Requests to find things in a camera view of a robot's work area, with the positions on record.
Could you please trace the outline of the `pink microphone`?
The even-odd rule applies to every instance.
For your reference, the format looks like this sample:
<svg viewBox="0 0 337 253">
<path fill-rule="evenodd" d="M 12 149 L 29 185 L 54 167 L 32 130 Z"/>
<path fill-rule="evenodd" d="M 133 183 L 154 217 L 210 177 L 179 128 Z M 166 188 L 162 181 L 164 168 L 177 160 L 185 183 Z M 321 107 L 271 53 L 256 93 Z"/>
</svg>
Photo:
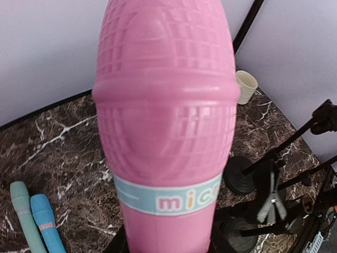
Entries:
<svg viewBox="0 0 337 253">
<path fill-rule="evenodd" d="M 109 1 L 93 99 L 130 252 L 207 252 L 240 90 L 220 1 Z"/>
</svg>

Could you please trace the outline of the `blue microphone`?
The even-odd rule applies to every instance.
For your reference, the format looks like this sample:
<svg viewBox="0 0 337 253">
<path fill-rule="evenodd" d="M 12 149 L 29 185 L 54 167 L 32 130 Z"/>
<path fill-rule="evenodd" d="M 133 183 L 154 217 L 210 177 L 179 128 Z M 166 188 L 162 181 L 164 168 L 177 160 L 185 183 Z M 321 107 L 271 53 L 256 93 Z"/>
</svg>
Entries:
<svg viewBox="0 0 337 253">
<path fill-rule="evenodd" d="M 36 194 L 31 197 L 31 210 L 47 250 L 50 253 L 66 253 L 56 228 L 54 212 L 45 194 Z"/>
</svg>

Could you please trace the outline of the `mint green microphone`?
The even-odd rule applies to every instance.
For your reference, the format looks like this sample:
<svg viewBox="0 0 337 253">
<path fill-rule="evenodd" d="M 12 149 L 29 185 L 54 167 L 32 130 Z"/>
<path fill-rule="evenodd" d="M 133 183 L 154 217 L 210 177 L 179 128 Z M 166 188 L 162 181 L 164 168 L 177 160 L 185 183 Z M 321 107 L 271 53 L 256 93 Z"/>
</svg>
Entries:
<svg viewBox="0 0 337 253">
<path fill-rule="evenodd" d="M 47 253 L 31 211 L 31 201 L 26 184 L 22 181 L 10 185 L 11 201 L 19 218 L 22 231 L 31 252 Z"/>
</svg>

